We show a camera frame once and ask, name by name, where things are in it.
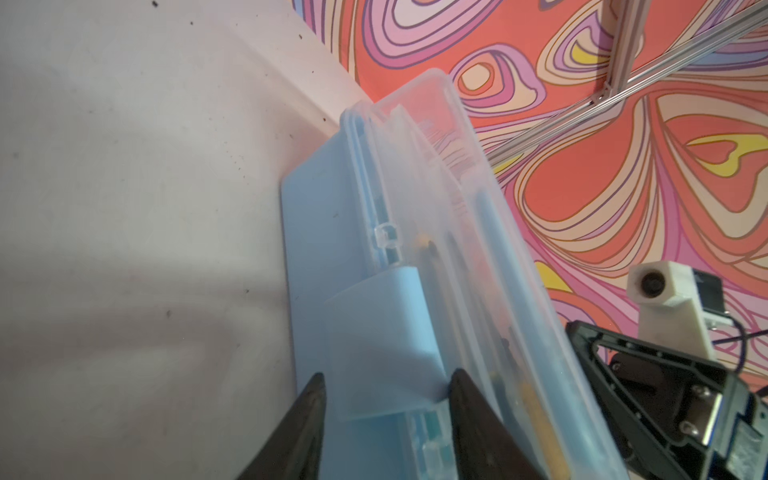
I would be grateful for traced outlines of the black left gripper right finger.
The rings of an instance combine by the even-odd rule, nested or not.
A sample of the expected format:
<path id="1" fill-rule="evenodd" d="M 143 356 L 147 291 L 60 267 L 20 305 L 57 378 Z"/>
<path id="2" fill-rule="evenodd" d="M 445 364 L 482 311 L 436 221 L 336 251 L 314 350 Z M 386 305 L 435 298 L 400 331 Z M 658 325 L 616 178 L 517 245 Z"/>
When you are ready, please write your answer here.
<path id="1" fill-rule="evenodd" d="M 542 479 L 469 374 L 457 369 L 448 392 L 453 449 L 460 479 Z"/>

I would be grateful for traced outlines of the blue plastic tool box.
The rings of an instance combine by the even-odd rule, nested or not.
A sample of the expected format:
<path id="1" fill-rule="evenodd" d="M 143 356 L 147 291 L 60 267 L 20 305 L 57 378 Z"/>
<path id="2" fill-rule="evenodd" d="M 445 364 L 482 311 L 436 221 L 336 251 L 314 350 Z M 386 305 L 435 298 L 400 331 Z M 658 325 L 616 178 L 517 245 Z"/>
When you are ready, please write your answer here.
<path id="1" fill-rule="evenodd" d="M 535 472 L 628 472 L 451 79 L 345 110 L 281 184 L 296 378 L 323 479 L 453 479 L 465 371 Z"/>

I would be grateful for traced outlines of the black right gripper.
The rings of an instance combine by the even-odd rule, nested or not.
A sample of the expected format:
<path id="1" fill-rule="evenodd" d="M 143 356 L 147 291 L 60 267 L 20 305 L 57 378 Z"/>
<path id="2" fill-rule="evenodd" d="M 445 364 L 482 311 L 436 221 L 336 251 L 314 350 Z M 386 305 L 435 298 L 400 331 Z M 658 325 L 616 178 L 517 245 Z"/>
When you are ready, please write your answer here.
<path id="1" fill-rule="evenodd" d="M 566 335 L 632 473 L 766 478 L 767 404 L 737 375 L 581 321 Z"/>

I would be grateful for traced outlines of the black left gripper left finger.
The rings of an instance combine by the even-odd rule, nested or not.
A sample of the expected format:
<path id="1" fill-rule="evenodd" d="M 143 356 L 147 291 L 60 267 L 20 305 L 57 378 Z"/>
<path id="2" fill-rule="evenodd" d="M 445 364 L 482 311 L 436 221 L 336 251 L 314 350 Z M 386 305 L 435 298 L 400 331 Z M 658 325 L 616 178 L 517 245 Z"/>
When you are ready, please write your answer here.
<path id="1" fill-rule="evenodd" d="M 315 373 L 237 479 L 318 479 L 327 391 Z"/>

